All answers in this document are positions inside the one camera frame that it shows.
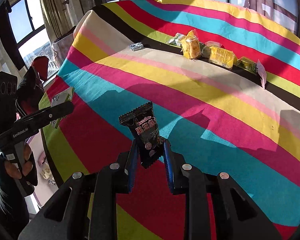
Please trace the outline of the black snack packet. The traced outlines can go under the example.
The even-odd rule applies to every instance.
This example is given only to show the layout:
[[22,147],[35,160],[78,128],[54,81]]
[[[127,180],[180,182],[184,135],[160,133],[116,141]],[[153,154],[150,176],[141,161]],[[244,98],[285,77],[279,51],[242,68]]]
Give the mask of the black snack packet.
[[147,102],[119,116],[119,123],[131,131],[140,155],[141,165],[150,167],[163,154],[164,138],[153,111],[153,102]]

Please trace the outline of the blue white candy packet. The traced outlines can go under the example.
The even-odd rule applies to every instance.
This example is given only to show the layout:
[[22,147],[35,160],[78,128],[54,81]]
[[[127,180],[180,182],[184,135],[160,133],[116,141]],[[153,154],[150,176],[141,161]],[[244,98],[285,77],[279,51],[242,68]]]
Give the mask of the blue white candy packet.
[[142,50],[144,48],[144,46],[141,42],[131,44],[129,47],[130,47],[131,51],[138,51],[138,50]]

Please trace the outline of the pale pink snack packet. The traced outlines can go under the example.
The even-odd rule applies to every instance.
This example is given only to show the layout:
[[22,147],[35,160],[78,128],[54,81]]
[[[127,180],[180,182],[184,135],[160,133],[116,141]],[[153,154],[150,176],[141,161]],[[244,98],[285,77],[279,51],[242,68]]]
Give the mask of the pale pink snack packet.
[[256,69],[257,69],[258,75],[261,78],[261,86],[265,90],[266,82],[267,82],[267,72],[266,72],[264,66],[262,65],[262,63],[260,62],[260,60],[258,60],[256,63]]

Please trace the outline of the green pea snack packet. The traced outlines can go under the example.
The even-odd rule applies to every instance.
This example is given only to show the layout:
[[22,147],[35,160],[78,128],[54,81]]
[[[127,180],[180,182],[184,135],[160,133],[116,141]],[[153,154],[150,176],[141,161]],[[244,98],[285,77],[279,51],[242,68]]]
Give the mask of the green pea snack packet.
[[237,66],[239,68],[242,68],[242,69],[254,74],[254,75],[257,74],[256,63],[253,60],[251,60],[245,56],[243,56],[237,60]]

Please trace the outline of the yellow cake packet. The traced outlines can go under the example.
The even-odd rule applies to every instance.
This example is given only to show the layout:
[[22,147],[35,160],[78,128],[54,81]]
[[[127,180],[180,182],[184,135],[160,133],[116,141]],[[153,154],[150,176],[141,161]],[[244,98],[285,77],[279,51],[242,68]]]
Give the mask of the yellow cake packet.
[[215,46],[211,46],[210,50],[210,63],[216,64],[226,69],[232,69],[233,65],[237,64],[237,57],[233,51]]

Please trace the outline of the green white snack packet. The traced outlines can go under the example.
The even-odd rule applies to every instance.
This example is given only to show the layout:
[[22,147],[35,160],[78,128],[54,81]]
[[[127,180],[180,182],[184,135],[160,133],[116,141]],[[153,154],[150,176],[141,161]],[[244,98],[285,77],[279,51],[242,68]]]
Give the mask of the green white snack packet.
[[182,47],[181,40],[185,38],[184,34],[176,33],[174,37],[168,40],[166,43],[172,46]]

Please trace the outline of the white cream snack packet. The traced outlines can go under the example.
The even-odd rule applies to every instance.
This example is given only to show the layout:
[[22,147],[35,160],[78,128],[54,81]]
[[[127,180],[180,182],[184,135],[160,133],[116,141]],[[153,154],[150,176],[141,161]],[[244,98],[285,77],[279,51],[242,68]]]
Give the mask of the white cream snack packet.
[[205,43],[200,42],[200,50],[203,58],[208,59],[211,54],[211,47],[224,48],[219,42],[207,41]]

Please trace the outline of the small orange bread packet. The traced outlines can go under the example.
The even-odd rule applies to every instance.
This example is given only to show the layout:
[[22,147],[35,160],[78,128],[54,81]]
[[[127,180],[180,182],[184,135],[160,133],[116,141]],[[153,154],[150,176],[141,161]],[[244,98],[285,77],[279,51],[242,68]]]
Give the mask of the small orange bread packet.
[[202,56],[200,48],[200,41],[197,37],[196,30],[191,30],[187,35],[183,36],[180,40],[183,56],[187,59],[194,60]]

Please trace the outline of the red black jacket chair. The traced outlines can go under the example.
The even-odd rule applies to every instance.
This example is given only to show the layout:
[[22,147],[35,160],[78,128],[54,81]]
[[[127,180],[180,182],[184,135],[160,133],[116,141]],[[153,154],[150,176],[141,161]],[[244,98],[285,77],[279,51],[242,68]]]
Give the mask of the red black jacket chair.
[[21,118],[39,110],[39,102],[44,95],[43,82],[47,80],[48,63],[48,57],[36,57],[18,85],[15,106]]

